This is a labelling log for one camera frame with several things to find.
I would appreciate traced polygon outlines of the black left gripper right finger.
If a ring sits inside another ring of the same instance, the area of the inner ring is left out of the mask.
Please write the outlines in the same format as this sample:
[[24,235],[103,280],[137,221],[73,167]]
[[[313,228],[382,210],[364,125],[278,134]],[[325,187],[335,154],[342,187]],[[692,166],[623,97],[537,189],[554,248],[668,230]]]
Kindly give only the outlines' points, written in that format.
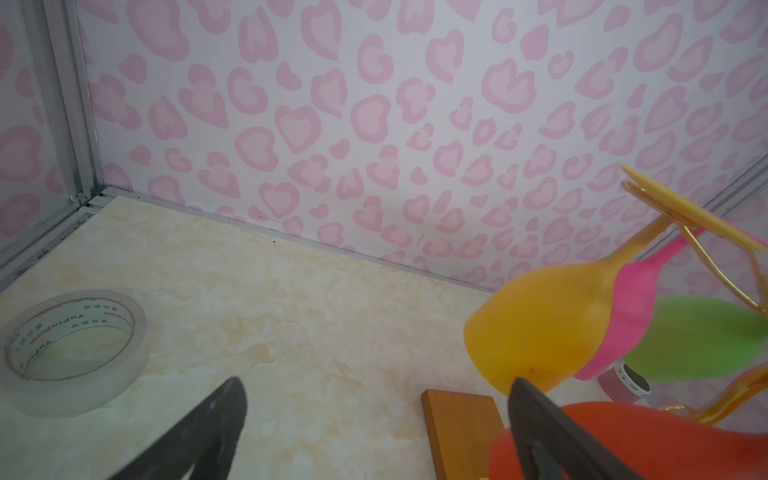
[[640,477],[528,380],[514,380],[507,409],[525,479]]

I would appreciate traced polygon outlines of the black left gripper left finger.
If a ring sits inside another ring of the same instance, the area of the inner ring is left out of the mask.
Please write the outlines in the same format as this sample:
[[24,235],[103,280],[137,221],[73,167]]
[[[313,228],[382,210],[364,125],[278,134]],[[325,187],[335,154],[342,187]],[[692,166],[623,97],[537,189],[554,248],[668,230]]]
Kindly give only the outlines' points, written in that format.
[[247,415],[240,378],[231,377],[114,479],[226,479]]

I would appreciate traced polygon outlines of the green wine glass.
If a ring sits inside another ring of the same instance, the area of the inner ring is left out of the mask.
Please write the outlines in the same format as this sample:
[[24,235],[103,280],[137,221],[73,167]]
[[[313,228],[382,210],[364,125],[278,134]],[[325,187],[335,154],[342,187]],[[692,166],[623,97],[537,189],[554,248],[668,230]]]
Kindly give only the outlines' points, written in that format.
[[744,369],[767,343],[767,320],[755,311],[701,296],[656,302],[640,342],[623,357],[652,382],[723,377]]

